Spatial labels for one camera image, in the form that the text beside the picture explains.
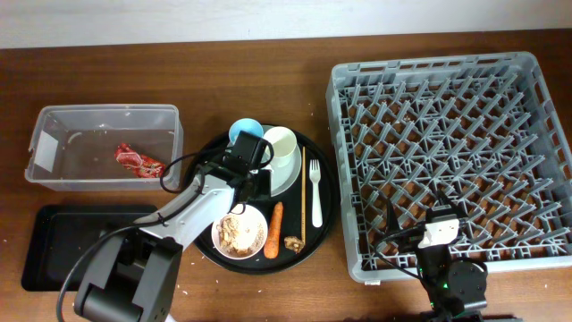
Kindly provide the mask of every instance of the white fork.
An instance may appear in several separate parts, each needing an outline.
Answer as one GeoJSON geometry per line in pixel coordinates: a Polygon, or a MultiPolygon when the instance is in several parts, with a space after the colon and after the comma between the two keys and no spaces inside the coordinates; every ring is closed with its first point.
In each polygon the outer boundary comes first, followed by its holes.
{"type": "Polygon", "coordinates": [[[322,204],[320,203],[320,190],[318,183],[322,175],[320,174],[320,162],[318,160],[310,161],[310,180],[312,181],[312,225],[314,227],[322,226],[322,204]]]}

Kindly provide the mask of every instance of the gray crate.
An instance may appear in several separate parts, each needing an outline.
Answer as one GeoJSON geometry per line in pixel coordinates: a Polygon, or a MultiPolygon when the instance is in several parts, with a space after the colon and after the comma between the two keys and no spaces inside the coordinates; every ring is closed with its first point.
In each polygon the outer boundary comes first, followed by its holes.
{"type": "MultiPolygon", "coordinates": [[[[402,227],[446,194],[469,216],[454,257],[491,272],[566,267],[572,155],[529,53],[340,64],[326,93],[349,274],[405,279],[374,257],[390,198],[402,227]]],[[[414,254],[379,251],[414,272],[414,254]]]]}

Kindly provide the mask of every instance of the white wall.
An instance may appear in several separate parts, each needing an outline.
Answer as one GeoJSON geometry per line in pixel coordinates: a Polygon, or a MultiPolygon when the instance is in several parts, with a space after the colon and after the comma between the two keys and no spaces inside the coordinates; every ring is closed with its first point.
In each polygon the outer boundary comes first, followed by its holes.
{"type": "Polygon", "coordinates": [[[572,27],[572,0],[0,0],[0,47],[572,27]]]}

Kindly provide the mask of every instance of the wooden table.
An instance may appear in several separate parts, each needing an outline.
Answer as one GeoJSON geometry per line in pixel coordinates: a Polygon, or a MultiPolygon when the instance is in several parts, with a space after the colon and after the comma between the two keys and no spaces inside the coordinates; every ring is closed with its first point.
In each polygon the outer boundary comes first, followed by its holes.
{"type": "MultiPolygon", "coordinates": [[[[187,152],[249,116],[306,134],[333,163],[324,95],[335,64],[523,50],[540,61],[572,141],[572,30],[0,51],[0,319],[55,320],[55,292],[25,292],[20,286],[34,217],[42,206],[150,201],[160,207],[172,198],[161,191],[55,192],[26,182],[29,139],[42,107],[174,104],[187,152]]],[[[239,275],[201,256],[190,247],[182,259],[172,305],[180,321],[393,321],[430,309],[416,281],[381,286],[352,281],[340,221],[315,255],[280,274],[239,275]]],[[[491,275],[484,314],[514,314],[528,322],[570,320],[571,277],[572,269],[491,275]]],[[[68,294],[64,315],[78,320],[72,298],[68,294]]]]}

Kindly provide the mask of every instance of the bowl of food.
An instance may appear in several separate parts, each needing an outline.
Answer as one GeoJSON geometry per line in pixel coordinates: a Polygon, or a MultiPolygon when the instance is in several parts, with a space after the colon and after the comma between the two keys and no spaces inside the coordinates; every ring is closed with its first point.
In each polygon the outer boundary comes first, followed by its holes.
{"type": "Polygon", "coordinates": [[[214,247],[225,257],[246,259],[265,246],[268,223],[258,209],[238,205],[229,215],[213,223],[211,235],[214,247]]]}

